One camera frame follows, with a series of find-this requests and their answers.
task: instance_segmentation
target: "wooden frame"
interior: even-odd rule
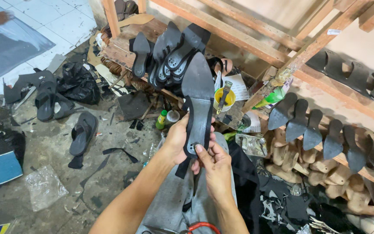
[[[356,109],[360,113],[374,119],[374,102],[371,102],[369,99],[361,95],[353,94],[353,90],[351,90],[351,88],[338,82],[332,82],[329,77],[304,65],[305,62],[308,61],[315,53],[321,50],[333,38],[336,37],[336,35],[329,35],[327,33],[328,30],[344,30],[372,5],[369,0],[326,1],[296,37],[292,37],[291,35],[275,29],[260,20],[256,20],[242,11],[221,2],[221,0],[199,0],[211,8],[214,8],[221,13],[225,13],[242,24],[280,43],[283,46],[279,50],[276,50],[271,46],[248,36],[247,34],[235,29],[221,20],[218,20],[209,14],[192,7],[182,0],[150,1],[172,11],[173,13],[189,20],[192,23],[199,25],[202,28],[209,30],[211,33],[218,35],[239,48],[249,51],[250,53],[258,56],[279,69],[276,76],[271,78],[266,85],[259,89],[245,103],[242,108],[243,113],[249,111],[256,103],[271,93],[275,87],[282,86],[283,83],[291,75],[293,75],[294,77],[297,77],[314,87],[322,89],[325,91],[325,93],[334,96],[336,99],[345,103],[347,108]],[[306,36],[331,12],[333,3],[340,3],[339,6],[341,7],[339,8],[341,12],[338,13],[328,24],[326,24],[325,27],[323,27],[323,29],[317,33],[317,35],[315,35],[307,43],[304,43],[302,40],[304,40]],[[138,4],[144,9],[146,6],[146,0],[139,0]],[[290,50],[297,52],[292,58],[288,57]],[[269,115],[268,112],[264,111],[257,111],[257,114],[264,120],[266,120]],[[328,124],[327,117],[323,118],[322,124]],[[321,151],[322,147],[317,146],[316,149]],[[337,156],[335,160],[347,166],[347,161],[344,155]],[[368,172],[366,169],[362,169],[359,174],[374,182],[374,175]]]

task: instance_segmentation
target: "gray pants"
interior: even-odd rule
[[[215,132],[215,134],[216,142],[222,146],[226,152],[229,152],[223,135],[218,132]],[[158,228],[167,228],[181,233],[197,222],[209,222],[220,230],[216,207],[211,197],[207,194],[206,170],[201,168],[198,175],[193,175],[192,171],[188,169],[185,178],[181,179],[175,176],[177,168],[178,165],[171,170],[164,180],[148,208],[136,232],[137,234],[150,231],[144,224]],[[231,181],[232,194],[236,202],[232,172]],[[187,212],[182,212],[183,205],[189,202],[192,203],[191,208]],[[199,233],[214,234],[208,227],[201,227]]]

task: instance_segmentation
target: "white tile floor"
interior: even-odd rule
[[[0,94],[3,78],[13,85],[18,75],[33,73],[35,67],[47,68],[56,54],[65,55],[85,42],[96,27],[88,0],[0,0],[0,7],[13,11],[19,20],[56,44],[0,77]]]

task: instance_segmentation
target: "scissors handle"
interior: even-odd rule
[[[195,225],[191,226],[188,228],[189,230],[189,234],[192,234],[191,231],[201,227],[201,226],[208,226],[210,227],[216,234],[220,234],[220,231],[217,229],[216,226],[212,225],[212,224],[209,224],[208,222],[198,222],[196,223]]]

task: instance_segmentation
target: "concrete floor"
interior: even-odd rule
[[[22,106],[13,110],[13,117],[18,123],[36,116],[37,109],[33,106],[36,95],[37,92],[34,92]],[[143,152],[149,149],[151,143],[158,144],[160,141],[160,131],[155,128],[155,118],[146,119],[141,131],[129,129],[132,121],[119,120],[118,106],[108,112],[114,100],[101,99],[99,105],[92,106],[81,105],[78,102],[75,104],[76,108],[83,106],[84,111],[91,112],[97,118],[101,116],[107,119],[99,120],[97,132],[101,132],[102,135],[90,141],[84,153],[81,169],[67,167],[73,158],[69,153],[71,129],[77,122],[79,113],[58,121],[41,122],[36,118],[19,127],[6,123],[6,126],[24,131],[26,135],[24,175],[0,186],[0,224],[12,223],[9,233],[88,233],[96,217],[123,190],[123,177],[128,171],[140,171],[143,163],[148,160]],[[113,112],[116,114],[110,126]],[[116,151],[110,154],[106,166],[87,181],[83,190],[80,182],[94,173],[107,157],[102,151],[112,147],[125,148],[140,162],[133,164],[125,153]],[[50,207],[33,212],[24,179],[33,169],[45,165],[53,167],[69,193]],[[77,200],[82,193],[84,202]],[[102,205],[93,203],[93,197],[98,198]]]

